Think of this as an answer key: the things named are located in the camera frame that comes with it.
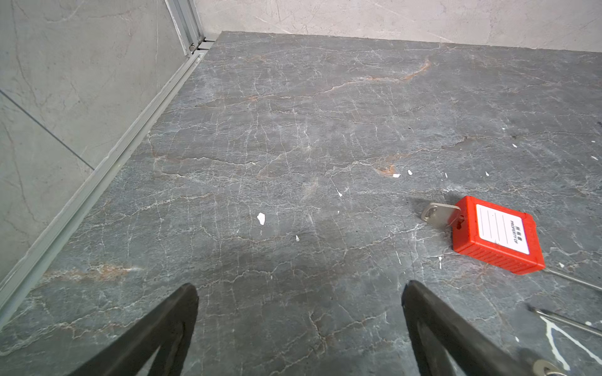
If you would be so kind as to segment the red safety padlock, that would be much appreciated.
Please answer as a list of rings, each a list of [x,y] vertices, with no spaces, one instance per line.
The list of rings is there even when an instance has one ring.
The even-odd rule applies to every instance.
[[[517,275],[545,272],[601,291],[583,279],[546,266],[533,217],[476,197],[465,196],[447,220],[453,250]]]

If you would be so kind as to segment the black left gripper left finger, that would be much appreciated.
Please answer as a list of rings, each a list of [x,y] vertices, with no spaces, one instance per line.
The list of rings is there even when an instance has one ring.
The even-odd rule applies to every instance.
[[[184,284],[73,375],[180,375],[198,317],[198,292]]]

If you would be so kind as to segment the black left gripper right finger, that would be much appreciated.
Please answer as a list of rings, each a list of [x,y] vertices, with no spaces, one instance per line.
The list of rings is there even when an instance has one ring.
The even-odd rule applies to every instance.
[[[418,280],[404,287],[401,305],[421,375],[531,375]]]

